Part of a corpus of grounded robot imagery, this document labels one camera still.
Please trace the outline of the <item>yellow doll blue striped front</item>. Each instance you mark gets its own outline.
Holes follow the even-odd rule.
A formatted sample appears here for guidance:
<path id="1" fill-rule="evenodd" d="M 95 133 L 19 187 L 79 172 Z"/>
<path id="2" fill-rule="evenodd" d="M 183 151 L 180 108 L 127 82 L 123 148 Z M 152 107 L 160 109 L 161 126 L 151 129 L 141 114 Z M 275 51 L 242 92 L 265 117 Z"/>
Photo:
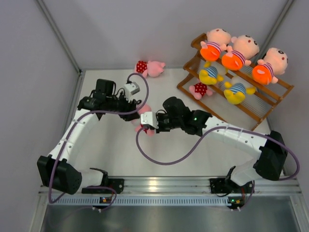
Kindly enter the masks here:
<path id="1" fill-rule="evenodd" d="M 206 85 L 215 85 L 224 80 L 228 69 L 218 62 L 207 61 L 199 71 L 201 83 Z"/>

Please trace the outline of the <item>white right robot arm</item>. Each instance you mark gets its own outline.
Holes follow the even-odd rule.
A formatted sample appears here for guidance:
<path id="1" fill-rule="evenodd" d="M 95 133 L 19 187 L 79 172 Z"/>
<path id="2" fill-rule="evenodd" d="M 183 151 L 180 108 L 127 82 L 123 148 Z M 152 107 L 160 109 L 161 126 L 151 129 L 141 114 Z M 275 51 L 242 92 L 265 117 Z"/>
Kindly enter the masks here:
<path id="1" fill-rule="evenodd" d="M 232 167 L 225 186 L 236 192 L 248 182 L 257 179 L 278 181 L 287 157 L 282 135 L 277 131 L 260 134 L 230 125 L 214 115 L 191 111 L 181 99 L 170 97 L 163 102 L 164 113 L 157 116 L 157 132 L 180 128 L 190 135 L 206 135 L 249 154 L 252 159 Z"/>

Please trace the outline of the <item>pink pig doll facing up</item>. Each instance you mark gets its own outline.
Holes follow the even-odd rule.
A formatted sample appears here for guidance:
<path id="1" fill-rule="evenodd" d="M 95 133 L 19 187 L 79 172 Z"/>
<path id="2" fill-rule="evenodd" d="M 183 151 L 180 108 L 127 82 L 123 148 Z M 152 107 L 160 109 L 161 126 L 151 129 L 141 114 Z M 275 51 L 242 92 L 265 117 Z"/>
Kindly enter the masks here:
<path id="1" fill-rule="evenodd" d="M 200 100 L 205 95 L 211 96 L 213 94 L 213 91 L 206 84 L 201 82 L 191 85 L 189 87 L 189 92 L 197 100 Z"/>

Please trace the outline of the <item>yellow doll blue striped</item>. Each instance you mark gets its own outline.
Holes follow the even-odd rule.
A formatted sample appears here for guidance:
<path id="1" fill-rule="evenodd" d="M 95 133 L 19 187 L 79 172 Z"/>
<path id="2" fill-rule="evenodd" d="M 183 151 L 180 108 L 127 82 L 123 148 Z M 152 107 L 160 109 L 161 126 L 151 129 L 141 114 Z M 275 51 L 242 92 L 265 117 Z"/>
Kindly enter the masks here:
<path id="1" fill-rule="evenodd" d="M 225 82 L 224 96 L 230 104 L 240 104 L 247 95 L 255 92 L 256 87 L 239 76 L 234 76 L 229 82 Z"/>
<path id="2" fill-rule="evenodd" d="M 228 69 L 218 62 L 207 61 L 199 71 L 201 83 L 206 85 L 215 85 L 224 80 Z"/>

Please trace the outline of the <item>boy doll orange shorts front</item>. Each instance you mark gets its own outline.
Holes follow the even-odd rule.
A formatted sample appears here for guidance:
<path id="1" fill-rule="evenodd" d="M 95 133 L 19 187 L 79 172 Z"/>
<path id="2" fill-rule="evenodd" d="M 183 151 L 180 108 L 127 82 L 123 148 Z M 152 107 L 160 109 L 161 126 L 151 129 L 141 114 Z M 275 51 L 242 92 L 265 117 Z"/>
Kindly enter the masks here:
<path id="1" fill-rule="evenodd" d="M 261 85 L 275 84 L 279 80 L 277 76 L 284 74 L 287 66 L 287 54 L 272 47 L 268 49 L 263 59 L 257 61 L 252 70 L 252 78 Z"/>

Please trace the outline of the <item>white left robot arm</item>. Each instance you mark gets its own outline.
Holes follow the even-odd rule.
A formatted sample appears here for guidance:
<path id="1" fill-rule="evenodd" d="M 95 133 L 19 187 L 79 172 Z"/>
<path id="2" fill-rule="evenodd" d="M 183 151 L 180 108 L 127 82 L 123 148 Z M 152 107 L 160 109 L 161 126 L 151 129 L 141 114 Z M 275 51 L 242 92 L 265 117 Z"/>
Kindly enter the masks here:
<path id="1" fill-rule="evenodd" d="M 98 79 L 91 94 L 79 101 L 74 118 L 63 137 L 49 155 L 40 156 L 37 161 L 44 186 L 70 195 L 79 190 L 88 194 L 108 190 L 109 177 L 106 171 L 98 168 L 78 171 L 74 164 L 91 130 L 107 111 L 118 112 L 124 121 L 139 118 L 136 108 L 141 101 L 133 99 L 133 95 L 140 91 L 138 84 L 127 81 L 120 89 L 120 94 L 115 93 L 115 87 L 114 81 Z"/>

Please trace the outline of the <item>pink pig doll front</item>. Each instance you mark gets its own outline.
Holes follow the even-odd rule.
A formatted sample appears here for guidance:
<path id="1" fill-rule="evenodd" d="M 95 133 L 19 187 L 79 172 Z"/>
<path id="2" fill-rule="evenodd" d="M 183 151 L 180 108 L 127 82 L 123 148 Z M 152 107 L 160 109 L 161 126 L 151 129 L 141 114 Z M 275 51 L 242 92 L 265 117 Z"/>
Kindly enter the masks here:
<path id="1" fill-rule="evenodd" d="M 145 112 L 150 112 L 152 109 L 149 105 L 145 104 L 139 111 L 138 114 L 141 115 Z M 140 119 L 134 119 L 131 121 L 132 125 L 135 127 L 135 132 L 138 132 L 139 129 L 142 128 L 141 124 L 140 124 Z M 143 128 L 143 131 L 148 135 L 148 136 L 153 136 L 155 134 L 154 130 L 150 130 L 150 129 L 146 129 Z"/>

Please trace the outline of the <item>large boy doll orange shorts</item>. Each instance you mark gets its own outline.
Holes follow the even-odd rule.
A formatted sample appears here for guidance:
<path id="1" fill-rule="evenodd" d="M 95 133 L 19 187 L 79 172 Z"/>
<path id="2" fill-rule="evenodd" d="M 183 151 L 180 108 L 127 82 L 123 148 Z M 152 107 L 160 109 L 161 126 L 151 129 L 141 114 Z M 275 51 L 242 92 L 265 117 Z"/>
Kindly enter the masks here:
<path id="1" fill-rule="evenodd" d="M 206 61 L 214 62 L 220 57 L 221 52 L 227 49 L 231 35 L 221 28 L 212 29 L 206 35 L 207 40 L 200 42 L 200 54 Z"/>

